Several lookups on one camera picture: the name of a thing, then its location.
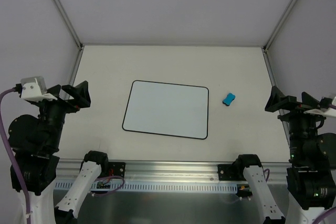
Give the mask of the blue whiteboard eraser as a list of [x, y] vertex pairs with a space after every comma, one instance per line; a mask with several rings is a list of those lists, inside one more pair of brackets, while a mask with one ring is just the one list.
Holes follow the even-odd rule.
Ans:
[[227, 96], [222, 100], [222, 104], [225, 106], [230, 106], [235, 100], [236, 96], [232, 93], [228, 93]]

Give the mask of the white whiteboard black rim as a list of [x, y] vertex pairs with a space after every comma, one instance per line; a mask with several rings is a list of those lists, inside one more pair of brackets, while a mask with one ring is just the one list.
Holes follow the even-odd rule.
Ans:
[[208, 137], [209, 89], [135, 80], [122, 128], [129, 132], [204, 140]]

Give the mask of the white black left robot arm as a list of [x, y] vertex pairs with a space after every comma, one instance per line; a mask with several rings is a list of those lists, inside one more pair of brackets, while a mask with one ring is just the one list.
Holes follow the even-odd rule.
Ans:
[[108, 156], [89, 151], [65, 197], [54, 204], [56, 169], [61, 134], [67, 114], [89, 108], [87, 81], [77, 86], [46, 88], [42, 77], [23, 79], [10, 89], [21, 99], [38, 107], [37, 116], [24, 114], [1, 129], [11, 161], [11, 182], [23, 205], [23, 223], [77, 223], [82, 203], [91, 185], [109, 172]]

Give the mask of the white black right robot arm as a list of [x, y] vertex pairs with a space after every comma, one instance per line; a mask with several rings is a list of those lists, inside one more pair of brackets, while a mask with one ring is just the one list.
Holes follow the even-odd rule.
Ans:
[[278, 119], [289, 127], [287, 214], [279, 209], [255, 154], [242, 154], [233, 163], [237, 178], [245, 180], [257, 203], [261, 223], [320, 223], [335, 212], [335, 134], [319, 134], [327, 118], [335, 117], [335, 98], [317, 100], [306, 92], [301, 101], [273, 86], [266, 112], [284, 110]]

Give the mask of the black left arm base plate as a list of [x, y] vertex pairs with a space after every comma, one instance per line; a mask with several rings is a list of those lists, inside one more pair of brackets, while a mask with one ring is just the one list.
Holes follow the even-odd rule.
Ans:
[[124, 178], [125, 176], [125, 162], [109, 162], [108, 163], [108, 175], [109, 176], [119, 176]]

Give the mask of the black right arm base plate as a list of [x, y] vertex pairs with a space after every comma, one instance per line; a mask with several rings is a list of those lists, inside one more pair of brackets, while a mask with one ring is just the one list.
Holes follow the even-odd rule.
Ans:
[[219, 181], [245, 181], [242, 170], [234, 164], [218, 164], [217, 174]]

